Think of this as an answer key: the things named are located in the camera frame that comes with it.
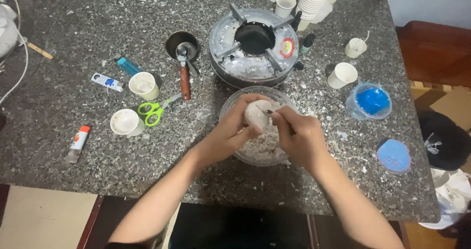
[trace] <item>person's left hand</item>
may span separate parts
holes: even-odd
[[[243,128],[242,124],[245,108],[257,100],[268,100],[268,98],[260,94],[241,95],[214,130],[191,150],[201,164],[209,165],[222,161],[233,155],[248,140],[262,134],[259,127]]]

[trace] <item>hand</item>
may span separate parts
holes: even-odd
[[[288,106],[272,113],[271,118],[278,126],[281,149],[309,173],[325,162],[335,161],[327,150],[318,119],[299,115]]]
[[[266,96],[259,94],[241,95],[214,130],[192,149],[198,161],[204,165],[222,161],[233,155],[248,140],[260,136],[262,134],[260,128],[257,126],[243,128],[242,120],[248,104],[262,99],[268,100]]]

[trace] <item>wall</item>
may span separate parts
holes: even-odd
[[[471,0],[388,0],[398,27],[411,20],[471,29]]]

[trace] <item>granite countertop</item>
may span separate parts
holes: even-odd
[[[19,3],[24,36],[57,54],[48,60],[30,49],[26,77],[1,105],[8,121],[0,132],[0,183],[126,197],[138,197],[208,134],[223,103],[236,91],[217,78],[206,55],[212,25],[229,12],[229,3],[269,10],[275,6],[268,0]],[[109,127],[111,115],[143,101],[127,88],[108,95],[90,82],[91,76],[99,72],[127,82],[129,76],[112,60],[123,53],[143,71],[160,75],[159,100],[173,96],[180,91],[178,64],[167,57],[163,43],[177,30],[191,31],[202,46],[195,63],[202,75],[192,80],[193,99],[176,104],[173,113],[166,112],[157,126],[138,137],[115,135]],[[357,59],[346,57],[344,44],[353,37],[365,38],[368,30],[368,50]],[[311,32],[317,40],[301,59],[304,70],[277,89],[302,113],[319,118],[331,153],[387,219],[437,222],[428,160],[387,0],[338,0],[322,23],[297,34]],[[24,60],[24,49],[18,48],[6,62],[0,74],[2,95],[19,79]],[[393,111],[385,120],[357,121],[346,113],[344,103],[355,85],[334,90],[326,81],[326,73],[339,62],[354,64],[359,80],[379,82],[389,91]],[[92,126],[84,151],[77,164],[66,163],[81,125]],[[407,174],[387,173],[377,163],[376,146],[388,137],[409,147],[412,165]],[[322,189],[303,169],[255,167],[233,157],[208,167],[183,201],[332,214]]]

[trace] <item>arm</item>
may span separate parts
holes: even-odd
[[[278,126],[280,147],[324,187],[352,239],[374,249],[404,248],[388,221],[328,152],[319,120],[298,115],[287,106],[274,112],[272,119]]]
[[[205,166],[224,160],[245,142],[262,134],[256,126],[242,130],[244,110],[250,102],[267,99],[242,95],[218,126],[181,159],[126,214],[109,242],[144,243],[159,234],[170,220],[193,180]]]

